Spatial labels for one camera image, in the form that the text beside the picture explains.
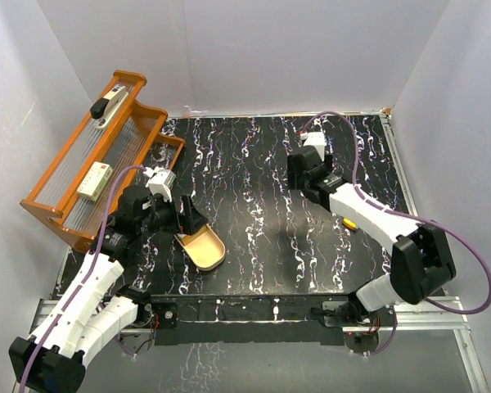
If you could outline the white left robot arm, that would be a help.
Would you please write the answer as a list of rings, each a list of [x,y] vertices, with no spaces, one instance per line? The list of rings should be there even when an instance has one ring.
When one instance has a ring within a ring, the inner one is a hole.
[[[190,237],[208,221],[183,195],[177,210],[164,186],[129,186],[115,211],[105,213],[92,249],[65,294],[29,334],[17,337],[8,354],[19,390],[76,392],[88,365],[128,325],[151,321],[151,296],[129,285],[105,301],[107,290],[124,272],[129,254],[146,233]]]

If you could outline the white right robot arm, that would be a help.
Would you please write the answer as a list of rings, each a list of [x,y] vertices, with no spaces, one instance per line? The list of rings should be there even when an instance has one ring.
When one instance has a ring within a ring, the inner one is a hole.
[[[353,219],[390,255],[390,271],[348,295],[332,311],[346,323],[365,325],[378,310],[397,303],[416,305],[456,276],[444,231],[433,224],[404,218],[333,172],[316,148],[300,147],[287,157],[291,190],[334,215]]]

